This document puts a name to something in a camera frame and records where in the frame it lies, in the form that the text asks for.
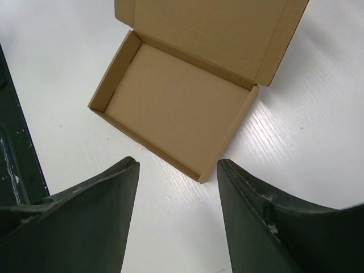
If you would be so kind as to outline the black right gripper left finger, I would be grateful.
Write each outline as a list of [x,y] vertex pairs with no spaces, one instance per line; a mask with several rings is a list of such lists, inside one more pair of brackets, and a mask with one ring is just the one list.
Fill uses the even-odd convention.
[[32,205],[1,207],[2,272],[120,272],[140,164],[128,156]]

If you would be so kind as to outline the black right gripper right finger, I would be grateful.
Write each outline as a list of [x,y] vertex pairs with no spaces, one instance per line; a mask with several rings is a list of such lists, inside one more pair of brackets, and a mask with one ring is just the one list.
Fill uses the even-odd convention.
[[363,205],[305,201],[229,159],[217,179],[233,272],[363,271]]

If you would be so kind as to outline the cardboard box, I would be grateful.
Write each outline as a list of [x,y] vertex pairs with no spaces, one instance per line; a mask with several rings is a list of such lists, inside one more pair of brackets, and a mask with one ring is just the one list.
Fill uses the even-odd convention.
[[307,1],[115,1],[130,30],[89,109],[204,183],[269,86]]

